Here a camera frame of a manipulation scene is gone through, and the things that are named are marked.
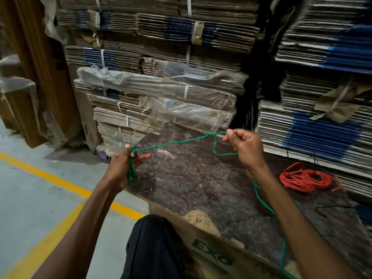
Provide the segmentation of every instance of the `hand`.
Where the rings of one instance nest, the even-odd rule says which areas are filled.
[[[230,142],[250,176],[253,176],[252,173],[256,170],[267,169],[263,157],[263,145],[258,133],[243,129],[228,129],[222,141]]]
[[[123,191],[128,184],[127,172],[129,168],[129,157],[132,158],[133,167],[137,168],[146,159],[151,158],[151,154],[138,156],[137,152],[132,153],[132,146],[127,144],[121,153],[114,154],[111,157],[109,167],[102,180],[106,181],[110,186],[113,186],[118,193]]]

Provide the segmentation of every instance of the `gray floor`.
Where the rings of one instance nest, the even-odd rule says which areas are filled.
[[[0,125],[0,152],[92,191],[107,165],[87,148],[30,149],[20,135]],[[0,278],[43,240],[76,206],[81,196],[0,161]],[[147,203],[121,192],[115,201],[142,214]],[[103,224],[88,277],[120,278],[125,245],[135,220],[110,211]]]

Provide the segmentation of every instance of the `yellow stripe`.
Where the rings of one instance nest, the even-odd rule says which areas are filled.
[[[78,205],[52,232],[48,234],[28,255],[21,259],[3,279],[27,279],[44,262],[77,219],[86,200]]]
[[[79,186],[76,186],[70,182],[67,182],[66,180],[63,180],[57,176],[54,176],[50,173],[47,173],[45,171],[42,171],[40,169],[37,169],[27,163],[24,163],[23,161],[20,161],[16,158],[13,158],[7,154],[4,154],[4,153],[1,153],[0,152],[0,160],[8,163],[8,164],[11,164],[13,166],[16,166],[20,169],[23,169],[24,171],[28,172],[28,173],[31,173],[33,175],[36,175],[46,181],[49,181],[51,183],[54,183],[66,190],[69,190],[69,191],[72,191],[82,197],[85,197],[85,198],[89,198],[90,195],[91,195],[91,192],[87,189],[84,189],[84,188],[81,188]],[[122,206],[118,203],[112,203],[110,209],[112,209],[113,211],[116,211],[120,214],[123,214],[123,215],[126,215],[134,220],[139,220],[140,218],[142,218],[143,216],[145,216],[144,214],[140,214],[139,212],[137,211],[134,211],[130,208],[126,208],[125,206]]]

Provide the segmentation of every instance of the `left hand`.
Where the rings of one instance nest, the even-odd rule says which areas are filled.
[[[102,180],[105,180],[110,186],[114,187],[118,193],[123,191],[128,184],[129,157],[132,158],[133,167],[137,168],[146,159],[151,158],[151,154],[138,156],[137,152],[132,153],[132,146],[127,144],[121,153],[114,154],[111,157],[109,167]]]

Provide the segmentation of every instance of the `red rope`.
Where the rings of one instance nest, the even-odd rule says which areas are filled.
[[[298,164],[301,165],[301,168],[299,170],[288,171]],[[290,167],[288,167],[279,176],[279,179],[287,188],[305,193],[312,192],[315,189],[324,190],[332,184],[333,180],[336,180],[339,186],[332,191],[340,188],[340,182],[337,178],[334,178],[333,176],[320,171],[303,169],[303,165],[300,162],[292,164]]]

